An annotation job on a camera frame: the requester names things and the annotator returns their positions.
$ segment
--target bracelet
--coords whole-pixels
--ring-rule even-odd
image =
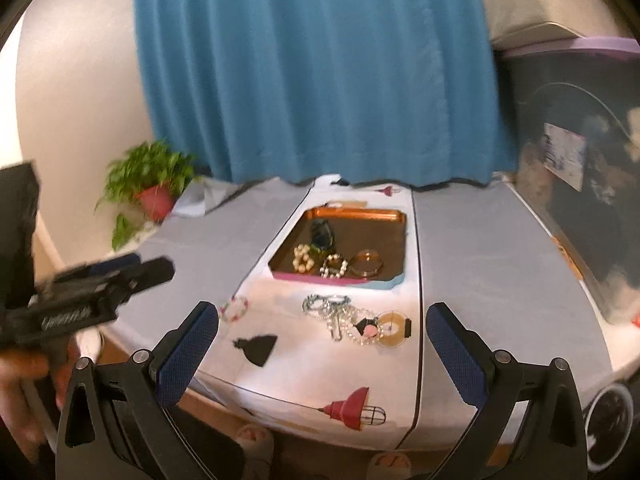
[[[225,306],[220,308],[220,319],[227,323],[238,321],[249,309],[249,300],[244,296],[232,296]]]
[[[331,264],[333,264],[334,262],[338,262],[338,260],[342,261],[342,263],[340,264],[340,269],[336,269],[335,267],[331,266]],[[348,261],[345,260],[341,254],[329,254],[329,256],[325,258],[322,267],[320,267],[320,276],[322,276],[323,278],[340,279],[345,275],[348,267]]]
[[[366,249],[356,254],[350,261],[351,272],[360,278],[372,278],[382,268],[382,257],[377,251]]]
[[[341,341],[342,334],[361,346],[379,342],[385,336],[382,324],[369,310],[355,308],[349,296],[320,296],[311,294],[302,302],[302,312],[326,326],[334,341]]]
[[[293,270],[295,270],[299,274],[305,274],[314,268],[316,264],[315,261],[312,260],[311,256],[309,256],[309,251],[311,250],[311,246],[300,244],[298,247],[293,249]]]
[[[383,338],[377,343],[382,346],[395,348],[411,337],[411,319],[402,312],[383,312],[378,316],[378,323],[382,328]]]

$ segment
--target copper tray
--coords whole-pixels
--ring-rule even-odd
[[[314,218],[325,218],[335,235],[335,249],[349,259],[364,249],[373,249],[382,257],[380,273],[371,279],[354,276],[349,271],[340,280],[328,280],[318,275],[322,262],[308,274],[293,269],[293,249],[311,243],[310,224]],[[357,285],[369,282],[391,282],[404,275],[406,215],[396,209],[362,209],[316,207],[307,209],[280,245],[269,268],[275,278],[332,285]]]

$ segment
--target sandal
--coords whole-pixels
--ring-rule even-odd
[[[375,455],[367,467],[366,480],[407,480],[411,478],[411,460],[404,453],[385,451]]]
[[[244,450],[242,480],[268,480],[273,460],[273,433],[258,424],[246,424],[236,433]]]

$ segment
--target gray storage bin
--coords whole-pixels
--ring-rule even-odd
[[[640,312],[640,46],[579,38],[508,51],[517,188],[565,246],[605,319]]]

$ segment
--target hand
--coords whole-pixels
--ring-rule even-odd
[[[71,338],[70,341],[68,362],[52,374],[59,409],[64,406],[66,387],[79,356],[74,339]],[[38,447],[45,442],[45,436],[24,398],[20,380],[37,380],[47,374],[49,362],[40,352],[20,349],[0,352],[0,417],[22,453],[31,462],[37,461]]]

